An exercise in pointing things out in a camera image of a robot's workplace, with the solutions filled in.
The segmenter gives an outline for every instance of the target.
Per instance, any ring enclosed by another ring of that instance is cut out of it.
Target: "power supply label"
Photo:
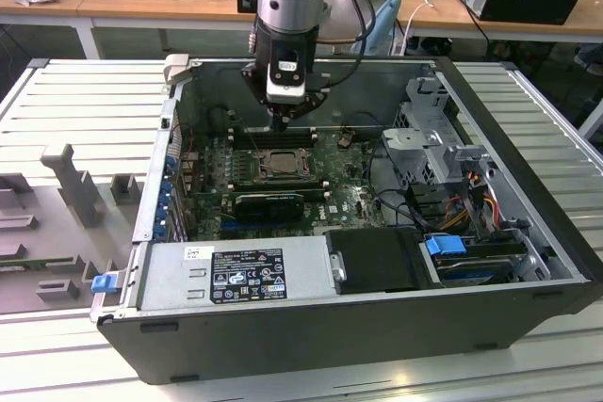
[[[283,249],[221,251],[211,258],[214,303],[286,298]]]

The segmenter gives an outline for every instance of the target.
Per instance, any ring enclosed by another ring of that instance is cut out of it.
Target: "blue tab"
[[[117,275],[97,275],[92,280],[90,289],[94,294],[117,292]]]
[[[155,234],[155,236],[163,237],[164,235],[166,235],[166,227],[163,225],[154,225],[153,233]]]
[[[176,159],[170,155],[166,155],[166,166],[170,169],[173,169],[176,166]]]
[[[467,253],[460,235],[434,235],[425,241],[425,245],[431,256]]]
[[[166,209],[163,209],[162,207],[157,209],[157,212],[155,213],[155,218],[159,218],[160,220],[165,220],[167,217],[168,217],[168,211]]]
[[[168,181],[161,181],[161,191],[164,193],[170,193],[173,189],[173,184]]]

